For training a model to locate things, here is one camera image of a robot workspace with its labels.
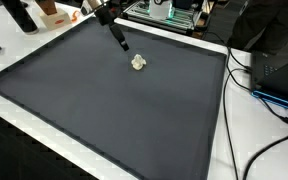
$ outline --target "dark gray fabric surface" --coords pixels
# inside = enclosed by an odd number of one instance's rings
[[[142,71],[90,20],[0,73],[0,94],[140,178],[206,179],[225,56],[122,29]]]

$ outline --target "electronic equipment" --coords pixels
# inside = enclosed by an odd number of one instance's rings
[[[146,1],[138,1],[123,12],[123,18],[146,24],[168,31],[192,35],[195,24],[200,19],[202,12],[173,8],[172,16],[168,19],[156,19],[151,16],[150,4]]]
[[[252,95],[288,108],[288,63],[281,58],[261,52],[252,54]]]

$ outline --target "black bottle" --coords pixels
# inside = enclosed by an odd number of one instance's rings
[[[1,0],[1,2],[26,34],[31,35],[38,32],[36,24],[20,0]]]

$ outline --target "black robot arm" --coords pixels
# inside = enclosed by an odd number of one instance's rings
[[[119,42],[124,51],[129,50],[129,47],[125,41],[125,36],[123,35],[121,29],[117,24],[114,23],[114,18],[110,13],[110,9],[106,4],[108,0],[104,2],[104,0],[88,0],[92,11],[94,11],[95,16],[102,26],[108,25],[110,30],[115,37],[115,39]]]

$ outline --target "black cable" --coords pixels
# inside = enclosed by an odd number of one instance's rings
[[[246,169],[245,169],[245,172],[244,172],[244,175],[243,175],[243,180],[246,180],[247,179],[247,175],[248,175],[248,172],[253,164],[253,162],[260,156],[262,155],[265,151],[269,150],[270,148],[272,148],[273,146],[281,143],[281,142],[284,142],[288,140],[288,136],[282,138],[282,139],[279,139],[267,146],[265,146],[263,149],[261,149],[260,151],[258,151],[257,153],[255,153],[255,155],[249,160],[249,162],[247,163],[246,165]]]
[[[283,121],[284,123],[288,124],[288,118],[286,117],[282,117],[280,115],[278,115],[276,112],[273,111],[273,109],[267,104],[267,102],[265,100],[263,100],[262,98],[259,98],[266,106],[266,108],[273,114],[275,115],[276,117],[278,117],[281,121]],[[248,172],[253,164],[253,162],[261,155],[263,154],[264,152],[266,152],[267,150],[269,150],[270,148],[272,148],[273,146],[279,144],[279,143],[282,143],[284,141],[288,140],[288,136],[282,138],[282,139],[279,139],[267,146],[265,146],[264,148],[262,148],[260,151],[258,151],[257,153],[254,154],[254,156],[248,161],[247,165],[246,165],[246,168],[245,168],[245,172],[244,172],[244,175],[243,175],[243,180],[246,180],[247,179],[247,175],[248,175]]]
[[[238,60],[235,58],[235,56],[234,56],[233,53],[232,53],[231,48],[227,46],[227,44],[225,43],[225,41],[224,41],[218,34],[216,34],[216,33],[214,33],[214,32],[207,32],[207,33],[208,33],[208,34],[213,34],[214,36],[216,36],[216,37],[223,43],[223,45],[225,45],[225,47],[226,47],[227,50],[228,50],[228,54],[233,57],[234,61],[235,61],[237,64],[239,64],[240,66],[242,66],[243,68],[245,68],[245,69],[247,69],[247,70],[249,70],[249,71],[252,71],[252,68],[251,68],[251,67],[243,65],[240,61],[238,61]]]
[[[232,161],[233,161],[233,164],[234,164],[234,170],[235,170],[235,176],[236,176],[236,179],[238,180],[238,173],[237,173],[237,167],[236,167],[236,161],[235,161],[235,156],[234,156],[234,150],[233,150],[233,146],[232,146],[232,141],[231,141],[231,138],[230,138],[230,131],[229,131],[229,127],[228,127],[228,120],[227,120],[227,113],[226,113],[226,98],[225,98],[225,95],[226,95],[226,87],[227,87],[227,83],[228,83],[228,80],[230,77],[232,77],[232,79],[234,80],[234,82],[239,85],[241,88],[247,90],[247,91],[251,91],[249,88],[246,88],[245,86],[242,86],[241,84],[239,84],[236,79],[234,78],[233,76],[233,72],[234,71],[237,71],[237,70],[240,70],[240,71],[244,71],[246,73],[250,73],[252,71],[252,69],[248,66],[245,66],[243,65],[242,63],[240,63],[233,55],[232,51],[231,51],[231,48],[227,46],[227,44],[224,42],[224,40],[222,38],[220,38],[216,33],[213,33],[213,32],[207,32],[209,34],[213,34],[215,35],[227,48],[228,50],[228,59],[227,59],[227,63],[226,63],[226,68],[228,69],[228,72],[229,72],[229,76],[227,77],[226,79],[226,82],[225,82],[225,85],[224,85],[224,92],[223,92],[223,107],[224,107],[224,118],[225,118],[225,124],[226,124],[226,130],[227,130],[227,135],[228,135],[228,139],[229,139],[229,145],[230,145],[230,148],[231,148],[231,155],[232,155]],[[242,66],[243,68],[245,69],[234,69],[234,70],[230,70],[228,64],[229,64],[229,59],[230,59],[230,56],[233,57],[233,59],[240,65]],[[285,122],[286,124],[288,124],[288,118],[287,117],[282,117],[280,115],[278,115],[277,113],[275,113],[272,108],[267,104],[266,101],[264,101],[262,98],[260,98],[261,101],[263,101],[263,103],[265,104],[265,106],[269,109],[269,111],[275,115],[276,117],[278,117],[280,120],[282,120],[283,122]],[[245,172],[243,174],[243,180],[246,180],[247,179],[247,175],[248,175],[248,172],[253,164],[253,162],[260,156],[262,155],[264,152],[266,152],[268,149],[276,146],[277,144],[279,143],[282,143],[284,141],[288,140],[288,136],[284,137],[284,138],[281,138],[267,146],[265,146],[264,148],[262,148],[260,151],[258,151],[257,153],[254,154],[254,156],[248,161],[247,165],[246,165],[246,169],[245,169]]]
[[[230,129],[228,127],[228,118],[227,118],[227,112],[226,112],[226,87],[227,87],[227,83],[228,83],[228,80],[230,79],[230,77],[233,77],[234,71],[244,71],[244,72],[248,72],[248,71],[245,69],[233,69],[232,71],[230,71],[230,73],[229,73],[229,75],[225,81],[224,90],[223,90],[223,108],[224,108],[225,126],[226,126],[226,132],[227,132],[228,141],[229,141],[229,145],[230,145],[230,149],[231,149],[231,156],[232,156],[232,161],[233,161],[233,165],[234,165],[235,177],[236,177],[236,180],[238,180],[236,160],[235,160],[235,156],[234,156],[234,149],[233,149],[233,145],[232,145]]]

